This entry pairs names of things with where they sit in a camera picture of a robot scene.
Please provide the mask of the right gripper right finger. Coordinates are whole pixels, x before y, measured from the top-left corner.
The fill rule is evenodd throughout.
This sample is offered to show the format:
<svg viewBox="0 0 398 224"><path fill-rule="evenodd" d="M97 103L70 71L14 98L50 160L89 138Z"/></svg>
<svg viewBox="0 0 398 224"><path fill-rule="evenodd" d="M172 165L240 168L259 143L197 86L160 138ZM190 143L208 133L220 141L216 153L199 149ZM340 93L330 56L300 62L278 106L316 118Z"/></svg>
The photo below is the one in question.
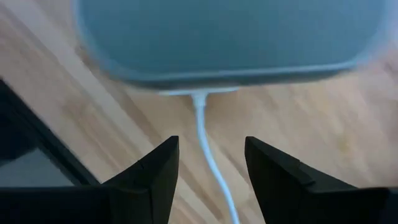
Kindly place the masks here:
<svg viewBox="0 0 398 224"><path fill-rule="evenodd" d="M397 188L357 188L248 136L249 178L267 224L397 224Z"/></svg>

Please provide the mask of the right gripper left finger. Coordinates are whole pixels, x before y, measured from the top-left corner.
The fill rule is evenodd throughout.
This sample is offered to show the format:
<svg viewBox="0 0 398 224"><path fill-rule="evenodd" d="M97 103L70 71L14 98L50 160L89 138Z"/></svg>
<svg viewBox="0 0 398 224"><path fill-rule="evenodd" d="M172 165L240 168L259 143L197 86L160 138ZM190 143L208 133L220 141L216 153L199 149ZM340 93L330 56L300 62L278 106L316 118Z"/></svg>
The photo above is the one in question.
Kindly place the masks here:
<svg viewBox="0 0 398 224"><path fill-rule="evenodd" d="M178 178L171 136L100 185L1 189L1 223L167 223Z"/></svg>

